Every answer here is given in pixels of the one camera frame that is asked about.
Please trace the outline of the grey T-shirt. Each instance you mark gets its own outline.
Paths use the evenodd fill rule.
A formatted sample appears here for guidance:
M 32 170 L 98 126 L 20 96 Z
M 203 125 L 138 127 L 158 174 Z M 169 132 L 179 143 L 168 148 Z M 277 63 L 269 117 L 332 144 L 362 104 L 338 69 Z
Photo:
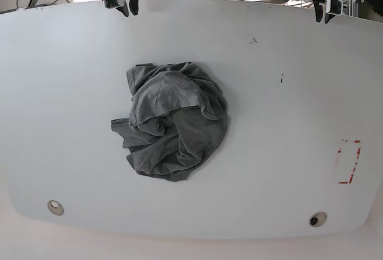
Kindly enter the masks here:
M 132 94 L 127 118 L 111 121 L 134 171 L 184 181 L 219 148 L 228 104 L 221 88 L 192 62 L 136 65 L 126 72 Z

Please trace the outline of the red tape rectangle marking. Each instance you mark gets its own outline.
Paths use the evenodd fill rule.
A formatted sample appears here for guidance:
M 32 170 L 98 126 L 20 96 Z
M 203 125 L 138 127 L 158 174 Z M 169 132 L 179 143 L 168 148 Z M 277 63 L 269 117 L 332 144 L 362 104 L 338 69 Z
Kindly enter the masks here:
M 335 163 L 335 182 L 341 185 L 351 184 L 360 157 L 362 142 L 343 139 L 338 149 Z

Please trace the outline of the right round table grommet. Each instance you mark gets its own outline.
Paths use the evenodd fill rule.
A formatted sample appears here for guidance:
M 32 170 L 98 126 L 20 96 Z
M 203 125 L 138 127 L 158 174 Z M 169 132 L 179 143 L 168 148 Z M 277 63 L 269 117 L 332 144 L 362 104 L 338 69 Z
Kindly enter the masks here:
M 309 218 L 309 224 L 311 227 L 317 228 L 322 226 L 327 220 L 327 213 L 326 212 L 317 212 L 314 213 Z

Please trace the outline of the round table grommet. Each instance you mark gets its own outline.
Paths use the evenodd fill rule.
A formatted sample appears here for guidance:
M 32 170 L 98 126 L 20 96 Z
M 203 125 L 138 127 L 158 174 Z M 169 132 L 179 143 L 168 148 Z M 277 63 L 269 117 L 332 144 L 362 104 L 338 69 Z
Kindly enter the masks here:
M 326 212 L 317 212 L 314 213 L 309 218 L 309 224 L 311 227 L 317 228 L 322 226 L 327 220 L 327 213 Z
M 55 200 L 49 200 L 47 202 L 47 207 L 48 210 L 56 216 L 62 216 L 64 214 L 63 206 Z

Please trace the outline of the left round table grommet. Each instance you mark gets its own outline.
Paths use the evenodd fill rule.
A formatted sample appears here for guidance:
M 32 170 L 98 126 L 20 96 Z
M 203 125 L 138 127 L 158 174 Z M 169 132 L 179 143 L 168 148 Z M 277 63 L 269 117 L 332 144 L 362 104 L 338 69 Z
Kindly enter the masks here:
M 55 200 L 49 200 L 47 202 L 47 207 L 48 210 L 56 216 L 62 216 L 64 214 L 63 206 Z

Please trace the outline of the aluminium frame post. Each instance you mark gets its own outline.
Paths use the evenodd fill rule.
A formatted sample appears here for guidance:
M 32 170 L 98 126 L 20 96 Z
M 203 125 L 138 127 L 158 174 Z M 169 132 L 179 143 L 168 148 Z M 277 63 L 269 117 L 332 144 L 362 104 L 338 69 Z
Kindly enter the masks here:
M 359 3 L 358 0 L 349 0 L 348 14 L 351 17 L 359 17 Z

